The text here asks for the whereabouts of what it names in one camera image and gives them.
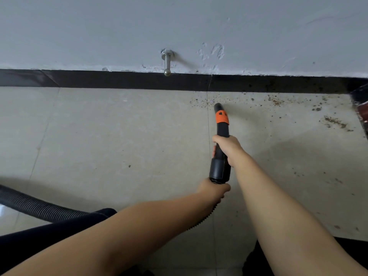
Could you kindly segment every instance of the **vacuum cleaner hose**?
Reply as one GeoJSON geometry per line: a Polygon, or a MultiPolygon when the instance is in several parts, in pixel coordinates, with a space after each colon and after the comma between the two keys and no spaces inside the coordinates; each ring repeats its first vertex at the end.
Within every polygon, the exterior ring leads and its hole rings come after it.
{"type": "Polygon", "coordinates": [[[0,204],[51,223],[88,214],[34,198],[3,185],[0,185],[0,204]]]}

